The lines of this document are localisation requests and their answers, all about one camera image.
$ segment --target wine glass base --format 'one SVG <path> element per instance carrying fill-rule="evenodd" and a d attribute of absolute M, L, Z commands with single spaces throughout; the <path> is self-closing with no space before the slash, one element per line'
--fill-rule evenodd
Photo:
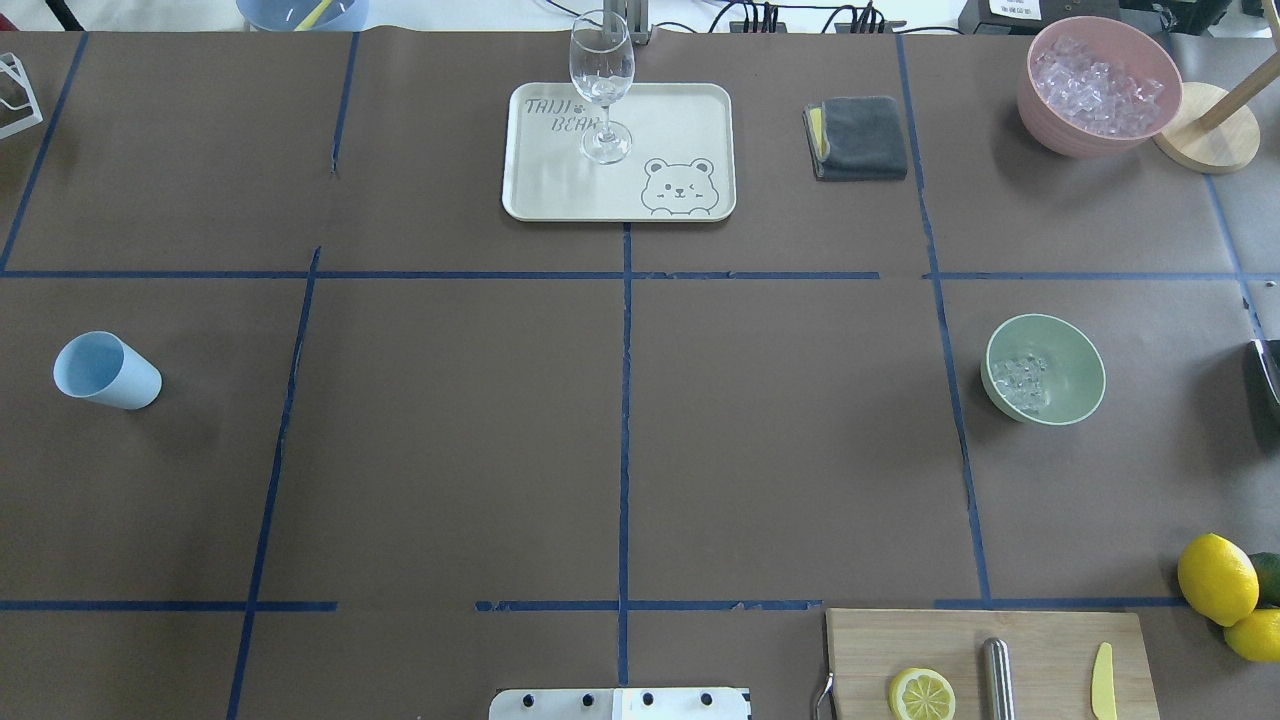
<path fill-rule="evenodd" d="M 622 161 L 631 152 L 631 131 L 617 122 L 609 123 L 613 137 L 604 138 L 602 128 L 589 128 L 582 133 L 582 155 L 602 165 Z"/>

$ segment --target plastic knife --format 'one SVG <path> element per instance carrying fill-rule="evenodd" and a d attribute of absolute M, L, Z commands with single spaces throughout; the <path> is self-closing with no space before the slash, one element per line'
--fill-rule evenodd
<path fill-rule="evenodd" d="M 1098 646 L 1093 661 L 1092 684 L 1093 714 L 1098 720 L 1116 720 L 1116 685 L 1111 671 L 1111 643 Z"/>

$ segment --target wine glass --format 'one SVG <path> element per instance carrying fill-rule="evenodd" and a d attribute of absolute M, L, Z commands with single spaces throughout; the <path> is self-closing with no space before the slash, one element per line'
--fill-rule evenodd
<path fill-rule="evenodd" d="M 582 133 L 582 154 L 602 165 L 612 165 L 631 152 L 631 131 L 609 120 L 609 105 L 622 100 L 635 73 L 631 33 L 621 15 L 591 10 L 573 20 L 568 74 L 579 95 L 604 108 L 604 123 Z"/>

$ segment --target ice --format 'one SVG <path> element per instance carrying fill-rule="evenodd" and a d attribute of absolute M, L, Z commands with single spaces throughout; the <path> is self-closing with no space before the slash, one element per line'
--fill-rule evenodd
<path fill-rule="evenodd" d="M 1028 415 L 1038 415 L 1048 406 L 1042 378 L 1048 370 L 1043 357 L 1032 354 L 1001 360 L 991 365 L 991 382 L 1010 405 Z"/>
<path fill-rule="evenodd" d="M 1094 135 L 1146 135 L 1160 118 L 1156 79 L 1134 79 L 1120 63 L 1093 55 L 1079 40 L 1064 35 L 1032 61 L 1032 81 L 1059 115 Z"/>

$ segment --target wooden stand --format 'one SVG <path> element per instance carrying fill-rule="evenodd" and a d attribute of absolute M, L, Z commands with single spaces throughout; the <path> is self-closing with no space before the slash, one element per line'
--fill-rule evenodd
<path fill-rule="evenodd" d="M 1280 49 L 1275 1 L 1265 3 L 1271 37 Z M 1258 65 L 1230 92 L 1202 82 L 1183 83 L 1178 114 L 1156 136 L 1156 145 L 1178 164 L 1201 173 L 1234 173 L 1258 152 L 1261 133 L 1253 111 L 1244 106 L 1280 77 L 1280 50 Z"/>

